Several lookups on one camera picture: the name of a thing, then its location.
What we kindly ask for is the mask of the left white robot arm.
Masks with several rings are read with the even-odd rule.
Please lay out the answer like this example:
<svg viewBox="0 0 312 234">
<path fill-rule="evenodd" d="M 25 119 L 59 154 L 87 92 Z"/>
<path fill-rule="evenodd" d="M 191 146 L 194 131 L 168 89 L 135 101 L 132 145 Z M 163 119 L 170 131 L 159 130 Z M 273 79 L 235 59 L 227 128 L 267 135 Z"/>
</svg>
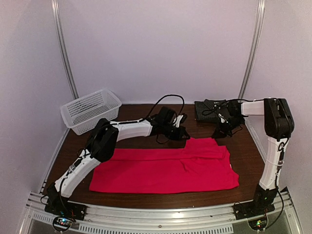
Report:
<svg viewBox="0 0 312 234">
<path fill-rule="evenodd" d="M 108 121 L 102 118 L 91 132 L 81 154 L 68 170 L 47 189 L 51 208 L 59 216 L 70 212 L 68 199 L 82 180 L 99 164 L 110 160 L 117 142 L 135 137 L 164 135 L 169 140 L 189 140 L 190 135 L 181 125 L 184 117 L 179 115 L 173 123 L 157 122 L 155 118 L 130 121 Z"/>
</svg>

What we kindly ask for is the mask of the red garment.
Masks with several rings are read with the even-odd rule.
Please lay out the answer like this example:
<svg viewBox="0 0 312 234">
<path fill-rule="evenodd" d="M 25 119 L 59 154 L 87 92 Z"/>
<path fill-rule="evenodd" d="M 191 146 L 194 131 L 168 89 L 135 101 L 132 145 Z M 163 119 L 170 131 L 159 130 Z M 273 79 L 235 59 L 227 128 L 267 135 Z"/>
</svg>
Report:
<svg viewBox="0 0 312 234">
<path fill-rule="evenodd" d="M 191 138 L 184 148 L 116 149 L 94 170 L 89 190 L 119 194 L 178 194 L 239 186 L 230 153 L 212 138 Z"/>
</svg>

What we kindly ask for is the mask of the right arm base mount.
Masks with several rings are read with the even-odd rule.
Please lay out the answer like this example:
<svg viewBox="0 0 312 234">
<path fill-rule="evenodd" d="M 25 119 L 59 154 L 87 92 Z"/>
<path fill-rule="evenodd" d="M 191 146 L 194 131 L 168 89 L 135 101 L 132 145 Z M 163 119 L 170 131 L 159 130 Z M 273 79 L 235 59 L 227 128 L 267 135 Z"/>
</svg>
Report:
<svg viewBox="0 0 312 234">
<path fill-rule="evenodd" d="M 275 211 L 273 202 L 277 195 L 281 199 L 282 207 L 275 220 L 269 222 L 268 213 Z M 285 203 L 278 186 L 272 190 L 264 190 L 260 185 L 257 185 L 252 201 L 235 202 L 232 208 L 236 220 L 251 218 L 248 221 L 249 227 L 259 233 L 266 231 L 280 219 Z"/>
</svg>

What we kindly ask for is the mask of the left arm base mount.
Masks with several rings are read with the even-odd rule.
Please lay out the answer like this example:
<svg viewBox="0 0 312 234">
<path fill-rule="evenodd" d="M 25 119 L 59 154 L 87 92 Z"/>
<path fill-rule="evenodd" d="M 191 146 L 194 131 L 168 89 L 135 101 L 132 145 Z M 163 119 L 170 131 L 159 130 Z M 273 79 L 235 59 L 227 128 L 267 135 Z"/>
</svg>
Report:
<svg viewBox="0 0 312 234">
<path fill-rule="evenodd" d="M 68 201 L 57 189 L 55 183 L 47 188 L 47 194 L 40 198 L 42 204 L 45 205 L 44 210 L 50 214 L 56 215 L 52 221 L 53 229 L 58 233 L 68 231 L 77 220 L 83 221 L 86 213 L 86 205 L 77 204 Z"/>
</svg>

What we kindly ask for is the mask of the black pinstriped shirt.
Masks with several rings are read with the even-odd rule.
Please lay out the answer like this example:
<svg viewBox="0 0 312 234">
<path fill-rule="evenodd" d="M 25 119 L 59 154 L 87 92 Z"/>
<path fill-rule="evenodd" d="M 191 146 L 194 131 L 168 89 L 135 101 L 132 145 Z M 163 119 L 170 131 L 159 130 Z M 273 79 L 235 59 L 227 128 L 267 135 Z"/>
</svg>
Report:
<svg viewBox="0 0 312 234">
<path fill-rule="evenodd" d="M 195 118 L 200 122 L 217 123 L 217 114 L 221 106 L 225 104 L 225 100 L 209 100 L 195 101 Z"/>
</svg>

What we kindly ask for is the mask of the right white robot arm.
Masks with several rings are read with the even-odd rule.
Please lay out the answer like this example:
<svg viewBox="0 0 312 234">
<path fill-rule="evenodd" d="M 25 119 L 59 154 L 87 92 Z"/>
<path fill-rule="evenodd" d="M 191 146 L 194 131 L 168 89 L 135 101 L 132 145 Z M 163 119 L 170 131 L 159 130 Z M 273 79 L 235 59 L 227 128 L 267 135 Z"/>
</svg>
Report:
<svg viewBox="0 0 312 234">
<path fill-rule="evenodd" d="M 217 115 L 217 126 L 212 138 L 225 138 L 234 135 L 233 130 L 245 123 L 245 118 L 262 116 L 268 137 L 268 151 L 265 167 L 258 186 L 262 191 L 277 190 L 284 155 L 294 131 L 294 120 L 288 102 L 284 98 L 264 98 L 259 100 L 231 99 L 219 106 L 226 107 L 229 117 Z"/>
</svg>

